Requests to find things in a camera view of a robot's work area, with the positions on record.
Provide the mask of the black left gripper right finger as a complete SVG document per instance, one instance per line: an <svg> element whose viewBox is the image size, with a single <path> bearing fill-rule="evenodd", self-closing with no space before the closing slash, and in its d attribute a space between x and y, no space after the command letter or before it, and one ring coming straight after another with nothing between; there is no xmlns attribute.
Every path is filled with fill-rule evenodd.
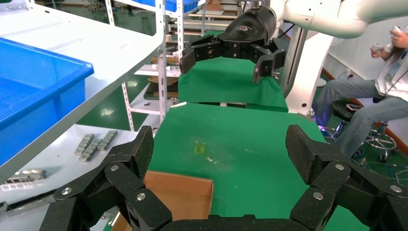
<svg viewBox="0 0 408 231"><path fill-rule="evenodd" d="M288 126L287 153L308 189L290 219L321 231L338 206L348 209L372 231L408 228L408 191L338 151L314 141L298 125Z"/></svg>

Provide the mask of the person left hand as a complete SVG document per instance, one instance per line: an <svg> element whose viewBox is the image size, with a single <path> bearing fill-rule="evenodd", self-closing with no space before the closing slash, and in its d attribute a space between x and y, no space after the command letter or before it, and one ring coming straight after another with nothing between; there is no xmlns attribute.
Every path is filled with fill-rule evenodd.
<svg viewBox="0 0 408 231"><path fill-rule="evenodd" d="M394 48L407 49L408 48L408 34L406 31L392 30L391 33L391 44Z"/></svg>

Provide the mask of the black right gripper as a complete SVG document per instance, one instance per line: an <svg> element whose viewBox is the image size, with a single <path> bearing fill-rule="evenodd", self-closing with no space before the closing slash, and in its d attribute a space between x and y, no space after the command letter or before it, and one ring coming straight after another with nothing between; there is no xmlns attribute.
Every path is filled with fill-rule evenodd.
<svg viewBox="0 0 408 231"><path fill-rule="evenodd" d="M276 16L267 7L247 10L218 37L209 34L185 43L179 59L181 73L188 73L197 62L208 59L250 59L255 64L253 82L258 84L285 65L286 50L281 39L273 38L269 42L276 24Z"/></svg>

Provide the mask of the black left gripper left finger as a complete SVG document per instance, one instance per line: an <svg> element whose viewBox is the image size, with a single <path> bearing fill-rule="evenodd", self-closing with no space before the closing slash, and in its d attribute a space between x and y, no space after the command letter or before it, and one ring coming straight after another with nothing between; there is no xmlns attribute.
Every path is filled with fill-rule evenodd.
<svg viewBox="0 0 408 231"><path fill-rule="evenodd" d="M170 223L171 211L144 184L153 146L152 128L143 126L133 141L112 147L97 167L55 191L40 229L88 231L113 207L135 231Z"/></svg>

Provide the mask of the person right hand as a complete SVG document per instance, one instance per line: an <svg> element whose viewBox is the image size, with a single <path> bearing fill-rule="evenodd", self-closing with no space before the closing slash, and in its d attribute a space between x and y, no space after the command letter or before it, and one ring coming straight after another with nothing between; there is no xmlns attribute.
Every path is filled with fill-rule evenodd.
<svg viewBox="0 0 408 231"><path fill-rule="evenodd" d="M383 50L384 50L384 47L379 46L378 44L374 44L374 45L370 48L371 57L372 57L372 58L380 58L380 57L382 56Z"/></svg>

